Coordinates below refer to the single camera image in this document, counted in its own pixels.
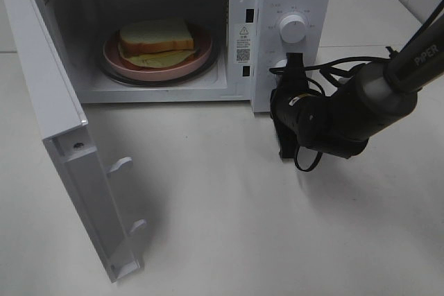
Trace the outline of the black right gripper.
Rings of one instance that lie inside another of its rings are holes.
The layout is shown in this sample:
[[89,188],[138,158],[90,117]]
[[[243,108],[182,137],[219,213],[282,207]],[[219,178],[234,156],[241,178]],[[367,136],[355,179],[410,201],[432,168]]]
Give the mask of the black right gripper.
[[317,104],[322,102],[323,89],[304,71],[302,53],[286,53],[285,67],[269,71],[278,77],[271,92],[271,118],[275,127],[281,159],[297,159],[300,148],[312,148],[320,128],[316,120]]

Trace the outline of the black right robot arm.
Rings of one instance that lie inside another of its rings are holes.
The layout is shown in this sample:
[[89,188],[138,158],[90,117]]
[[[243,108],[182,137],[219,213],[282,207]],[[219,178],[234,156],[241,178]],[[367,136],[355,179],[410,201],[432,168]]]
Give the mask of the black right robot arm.
[[350,158],[369,139],[414,111],[418,92],[443,75],[443,4],[439,3],[401,51],[388,58],[347,57],[306,67],[301,53],[288,53],[271,92],[271,118],[280,157],[297,160],[307,148]]

